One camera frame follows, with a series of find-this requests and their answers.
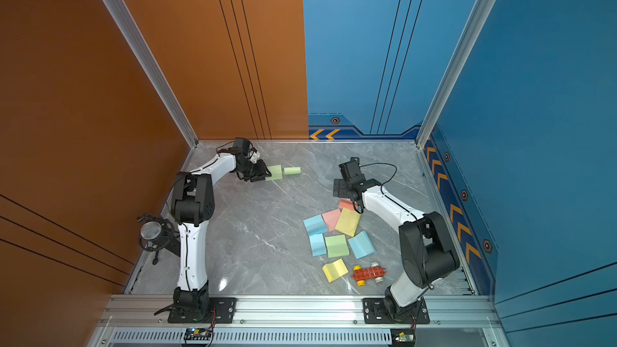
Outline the pink fanned memo pad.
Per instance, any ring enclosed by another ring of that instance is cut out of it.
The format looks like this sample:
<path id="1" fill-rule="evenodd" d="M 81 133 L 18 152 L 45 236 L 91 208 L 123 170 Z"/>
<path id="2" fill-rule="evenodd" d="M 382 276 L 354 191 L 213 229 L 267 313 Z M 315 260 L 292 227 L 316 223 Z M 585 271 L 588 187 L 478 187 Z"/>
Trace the pink fanned memo pad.
<path id="1" fill-rule="evenodd" d="M 347 210 L 351 210 L 351 211 L 356 211 L 355 204 L 353 202 L 346 201 L 346 200 L 341 200 L 339 202 L 339 204 L 338 204 L 338 207 L 340 209 L 347 209 Z"/>

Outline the torn green memo page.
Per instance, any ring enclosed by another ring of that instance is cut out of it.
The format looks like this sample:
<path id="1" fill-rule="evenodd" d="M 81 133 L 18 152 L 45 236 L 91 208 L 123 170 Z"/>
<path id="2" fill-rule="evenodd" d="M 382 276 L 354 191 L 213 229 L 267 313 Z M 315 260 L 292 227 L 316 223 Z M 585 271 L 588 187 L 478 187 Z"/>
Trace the torn green memo page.
<path id="1" fill-rule="evenodd" d="M 299 175 L 301 174 L 301 168 L 300 167 L 285 167 L 284 168 L 284 176 L 289 177 L 292 175 Z"/>

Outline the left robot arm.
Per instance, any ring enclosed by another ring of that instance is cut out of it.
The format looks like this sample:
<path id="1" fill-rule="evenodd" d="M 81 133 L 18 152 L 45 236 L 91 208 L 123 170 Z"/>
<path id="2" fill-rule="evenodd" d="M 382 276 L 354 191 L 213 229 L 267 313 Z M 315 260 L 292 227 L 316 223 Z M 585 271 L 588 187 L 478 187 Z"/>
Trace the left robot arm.
<path id="1" fill-rule="evenodd" d="M 214 316 L 206 268 L 207 228 L 215 213 L 214 186 L 227 174 L 245 182 L 272 175 L 246 138 L 234 139 L 231 146 L 218 148 L 208 162 L 176 175 L 170 213 L 178 224 L 181 265 L 168 317 L 172 324 L 203 323 Z"/>

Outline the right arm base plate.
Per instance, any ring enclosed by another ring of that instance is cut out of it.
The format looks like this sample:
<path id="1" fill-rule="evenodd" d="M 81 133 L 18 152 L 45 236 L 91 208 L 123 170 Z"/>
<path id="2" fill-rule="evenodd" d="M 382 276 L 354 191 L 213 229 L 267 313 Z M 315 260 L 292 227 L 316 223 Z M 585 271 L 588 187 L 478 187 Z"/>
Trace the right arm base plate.
<path id="1" fill-rule="evenodd" d="M 423 297 L 400 307 L 389 297 L 362 299 L 362 314 L 366 324 L 428 325 L 431 320 Z"/>

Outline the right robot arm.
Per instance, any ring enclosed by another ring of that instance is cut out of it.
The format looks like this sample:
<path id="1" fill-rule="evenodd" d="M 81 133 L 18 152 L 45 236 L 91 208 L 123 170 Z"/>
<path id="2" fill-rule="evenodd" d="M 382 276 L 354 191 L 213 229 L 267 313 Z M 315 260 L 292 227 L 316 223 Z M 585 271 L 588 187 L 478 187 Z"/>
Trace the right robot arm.
<path id="1" fill-rule="evenodd" d="M 371 305 L 369 320 L 377 324 L 428 323 L 422 314 L 425 292 L 461 266 L 447 220 L 436 211 L 425 213 L 406 204 L 374 179 L 356 183 L 336 179 L 333 196 L 350 199 L 398 231 L 403 273 L 385 290 L 379 306 Z"/>

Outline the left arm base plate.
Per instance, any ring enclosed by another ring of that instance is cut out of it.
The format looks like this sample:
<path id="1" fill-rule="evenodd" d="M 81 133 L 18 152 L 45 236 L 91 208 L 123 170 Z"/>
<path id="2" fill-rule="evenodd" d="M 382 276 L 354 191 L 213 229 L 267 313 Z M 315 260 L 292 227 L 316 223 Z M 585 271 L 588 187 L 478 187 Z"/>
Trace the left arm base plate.
<path id="1" fill-rule="evenodd" d="M 170 324 L 231 324 L 236 313 L 234 297 L 191 298 L 173 303 L 168 322 Z"/>

